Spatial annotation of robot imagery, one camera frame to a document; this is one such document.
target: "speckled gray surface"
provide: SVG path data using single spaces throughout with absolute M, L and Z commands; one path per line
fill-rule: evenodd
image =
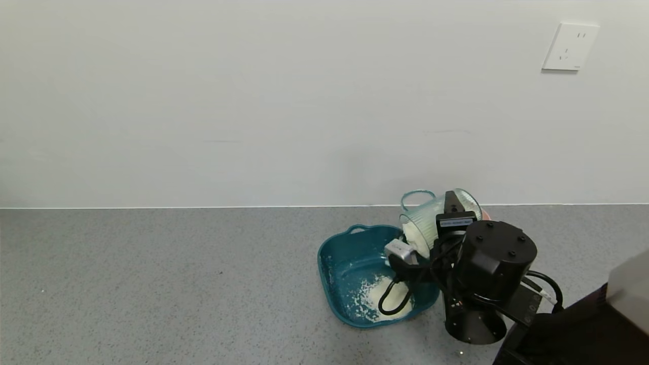
M 537 243 L 567 304 L 648 247 L 649 205 L 490 207 Z M 436 303 L 359 330 L 328 308 L 316 252 L 398 208 L 0 210 L 0 356 L 13 364 L 490 364 Z

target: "white wall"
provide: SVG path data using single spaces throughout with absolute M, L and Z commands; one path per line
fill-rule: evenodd
M 0 207 L 649 202 L 649 2 L 0 0 L 0 70 Z

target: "teal plastic basin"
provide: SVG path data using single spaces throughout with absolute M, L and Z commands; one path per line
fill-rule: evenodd
M 345 232 L 330 237 L 318 250 L 318 268 L 329 307 L 341 321 L 357 328 L 389 325 L 412 318 L 430 308 L 439 289 L 432 283 L 411 286 L 413 308 L 403 318 L 373 322 L 363 315 L 366 308 L 354 300 L 363 281 L 373 282 L 376 275 L 394 277 L 385 265 L 384 247 L 401 234 L 391 225 L 353 225 Z

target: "transparent cup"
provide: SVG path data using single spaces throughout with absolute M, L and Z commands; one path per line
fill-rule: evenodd
M 482 220 L 482 209 L 477 200 L 466 190 L 461 188 L 453 189 L 460 203 L 466 211 L 473 211 L 478 220 Z M 414 194 L 428 194 L 431 200 L 414 208 L 406 208 L 405 199 Z M 430 250 L 437 239 L 437 224 L 435 219 L 438 214 L 444 213 L 445 195 L 436 197 L 429 190 L 413 190 L 401 197 L 401 213 L 399 220 L 404 225 L 404 233 L 408 243 L 424 258 L 430 258 Z

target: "wall socket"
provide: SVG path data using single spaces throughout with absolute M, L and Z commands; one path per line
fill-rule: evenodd
M 598 25 L 559 24 L 542 68 L 579 71 L 599 31 Z

